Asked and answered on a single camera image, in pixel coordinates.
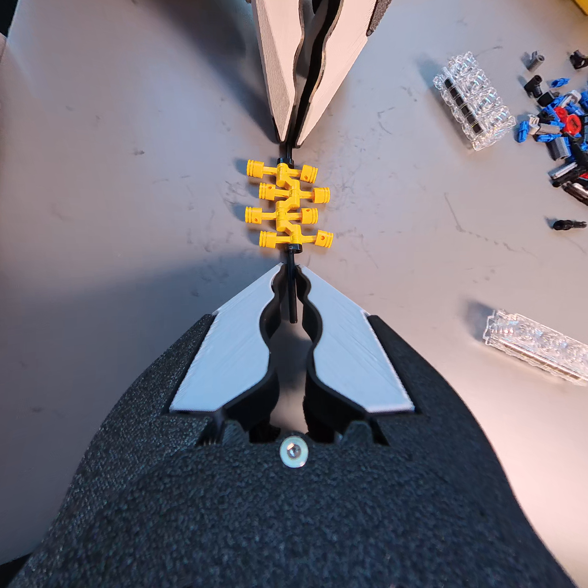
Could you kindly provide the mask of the grey desk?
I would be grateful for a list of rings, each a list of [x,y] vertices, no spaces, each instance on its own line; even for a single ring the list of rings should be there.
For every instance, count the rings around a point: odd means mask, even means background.
[[[492,309],[587,342],[587,219],[544,145],[470,149],[433,87],[472,51],[511,113],[523,58],[586,83],[572,1],[393,1],[295,160],[332,200],[298,258],[459,392],[587,586],[587,389],[481,341]],[[278,261],[243,223],[276,145],[244,1],[21,1],[1,61],[1,562],[31,552],[134,379]]]

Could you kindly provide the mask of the clear cylinder block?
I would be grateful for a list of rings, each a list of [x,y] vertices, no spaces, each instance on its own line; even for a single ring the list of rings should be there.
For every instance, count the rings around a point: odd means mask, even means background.
[[[587,345],[521,314],[493,311],[483,340],[553,375],[577,385],[587,384]]]
[[[433,83],[475,151],[496,143],[516,125],[470,51],[453,57]]]

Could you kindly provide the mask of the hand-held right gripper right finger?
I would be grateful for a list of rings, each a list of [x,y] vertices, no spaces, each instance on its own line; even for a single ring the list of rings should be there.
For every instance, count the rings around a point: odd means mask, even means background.
[[[309,436],[334,442],[356,420],[379,435],[377,415],[412,413],[415,406],[359,305],[306,267],[297,269],[302,326],[312,341],[306,362],[303,412]]]

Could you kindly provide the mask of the pile of mixed small bricks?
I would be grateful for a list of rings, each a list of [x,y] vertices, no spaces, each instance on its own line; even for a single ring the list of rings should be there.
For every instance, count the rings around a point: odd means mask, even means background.
[[[569,77],[558,77],[543,86],[536,73],[523,89],[536,110],[520,119],[517,143],[534,141],[546,147],[557,166],[548,172],[552,187],[562,189],[587,206],[587,89],[569,89]]]

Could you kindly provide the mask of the black axle with yellow pistons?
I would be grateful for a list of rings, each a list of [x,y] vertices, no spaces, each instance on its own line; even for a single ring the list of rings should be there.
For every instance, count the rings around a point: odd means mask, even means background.
[[[318,210],[303,208],[299,212],[290,212],[286,208],[277,208],[274,212],[263,212],[261,208],[246,207],[245,222],[261,224],[263,220],[274,220],[276,232],[261,231],[259,246],[275,248],[284,245],[286,252],[286,267],[288,276],[288,299],[290,323],[298,321],[296,298],[296,264],[295,255],[303,250],[303,244],[310,243],[320,247],[330,247],[334,234],[319,230],[316,235],[305,236],[297,221],[304,224],[314,224],[318,220]]]
[[[249,159],[246,165],[246,175],[250,178],[262,179],[264,176],[275,178],[275,183],[259,184],[259,199],[274,201],[277,197],[297,200],[307,199],[314,203],[328,203],[330,201],[330,189],[328,187],[312,187],[310,191],[304,191],[301,183],[314,184],[318,175],[318,168],[303,165],[297,169],[291,167],[292,161],[288,158],[278,158],[274,167],[266,166],[263,162]]]

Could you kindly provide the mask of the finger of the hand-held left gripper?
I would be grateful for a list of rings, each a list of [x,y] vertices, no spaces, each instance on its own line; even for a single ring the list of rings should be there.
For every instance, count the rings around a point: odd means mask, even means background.
[[[280,142],[296,98],[295,69],[304,36],[300,1],[252,1],[270,111]]]
[[[294,126],[300,147],[356,61],[368,38],[376,1],[311,1],[305,7],[300,73],[305,82]]]

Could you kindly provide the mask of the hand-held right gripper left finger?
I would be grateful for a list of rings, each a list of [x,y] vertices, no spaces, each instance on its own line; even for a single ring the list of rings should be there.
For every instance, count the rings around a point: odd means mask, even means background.
[[[281,322],[286,281],[277,264],[216,311],[171,413],[236,420],[245,431],[269,421],[279,397],[269,339]]]

